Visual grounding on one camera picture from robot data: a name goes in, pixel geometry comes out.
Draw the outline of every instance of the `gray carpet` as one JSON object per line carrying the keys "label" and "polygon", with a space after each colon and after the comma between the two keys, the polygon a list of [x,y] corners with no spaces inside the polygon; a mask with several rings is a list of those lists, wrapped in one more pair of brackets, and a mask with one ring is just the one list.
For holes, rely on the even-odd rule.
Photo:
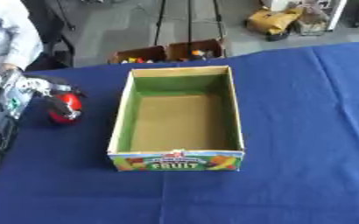
{"label": "gray carpet", "polygon": [[[259,8],[258,0],[220,0],[226,34],[225,46],[230,55],[269,49],[318,46],[359,41],[359,28],[351,29],[343,18],[334,32],[320,37],[292,34],[288,39],[266,42],[264,36],[243,28],[243,20]],[[78,67],[105,64],[115,51],[147,47],[153,44],[160,0],[125,0],[121,3],[82,3],[63,0],[76,31],[67,36],[76,46]],[[194,0],[194,39],[218,38],[212,0]],[[159,44],[187,40],[187,1],[167,0],[166,14]]]}

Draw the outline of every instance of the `cardboard tray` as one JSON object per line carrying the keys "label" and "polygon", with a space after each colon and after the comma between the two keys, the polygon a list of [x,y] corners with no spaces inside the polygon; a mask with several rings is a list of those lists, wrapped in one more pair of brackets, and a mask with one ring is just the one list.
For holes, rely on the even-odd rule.
{"label": "cardboard tray", "polygon": [[134,49],[124,52],[115,52],[109,58],[108,63],[121,63],[123,60],[128,58],[141,58],[144,61],[153,60],[153,61],[166,61],[165,48],[161,45],[155,45],[146,48]]}
{"label": "cardboard tray", "polygon": [[108,155],[119,171],[238,170],[244,143],[231,69],[132,70]]}
{"label": "cardboard tray", "polygon": [[[169,61],[180,61],[181,59],[188,58],[188,43],[174,43],[167,47],[167,59]],[[215,58],[223,56],[222,40],[219,39],[206,39],[192,42],[192,50],[213,51]]]}

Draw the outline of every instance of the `tripod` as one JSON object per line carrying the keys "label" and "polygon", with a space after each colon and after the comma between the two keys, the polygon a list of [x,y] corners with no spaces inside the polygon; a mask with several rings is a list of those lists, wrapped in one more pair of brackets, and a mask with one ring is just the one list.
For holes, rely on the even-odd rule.
{"label": "tripod", "polygon": [[[218,25],[219,30],[219,38],[223,40],[223,27],[222,27],[222,14],[220,13],[220,7],[218,4],[218,0],[212,0],[214,2],[214,8],[215,8],[215,20]],[[187,53],[189,58],[192,56],[192,31],[193,31],[193,19],[192,19],[192,0],[187,0]],[[162,0],[160,5],[160,11],[159,11],[159,17],[157,22],[157,31],[155,33],[155,41],[154,45],[156,46],[158,44],[159,34],[160,34],[160,28],[162,26],[163,17],[165,15],[165,7],[166,7],[166,0]]]}

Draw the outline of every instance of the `cardboard box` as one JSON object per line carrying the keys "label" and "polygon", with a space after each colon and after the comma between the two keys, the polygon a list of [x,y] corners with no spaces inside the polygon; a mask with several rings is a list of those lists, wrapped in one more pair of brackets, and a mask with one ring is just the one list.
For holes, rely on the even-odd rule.
{"label": "cardboard box", "polygon": [[115,52],[109,58],[109,64],[121,63],[123,60],[129,58],[141,58],[143,61],[166,61],[165,48],[161,45],[155,45],[151,47],[129,50],[124,52]]}
{"label": "cardboard box", "polygon": [[[167,59],[169,61],[181,61],[189,57],[187,50],[188,43],[174,43],[167,47]],[[214,52],[214,58],[221,58],[223,55],[222,40],[215,38],[192,42],[192,51]]]}
{"label": "cardboard box", "polygon": [[238,170],[244,143],[231,69],[132,70],[108,155],[119,171]]}

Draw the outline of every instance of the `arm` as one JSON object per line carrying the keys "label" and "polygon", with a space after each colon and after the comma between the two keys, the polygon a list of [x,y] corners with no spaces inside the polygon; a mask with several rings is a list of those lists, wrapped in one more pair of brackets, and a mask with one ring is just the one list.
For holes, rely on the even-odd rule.
{"label": "arm", "polygon": [[19,67],[25,70],[42,52],[37,30],[20,0],[0,0],[0,25],[11,36],[3,69]]}

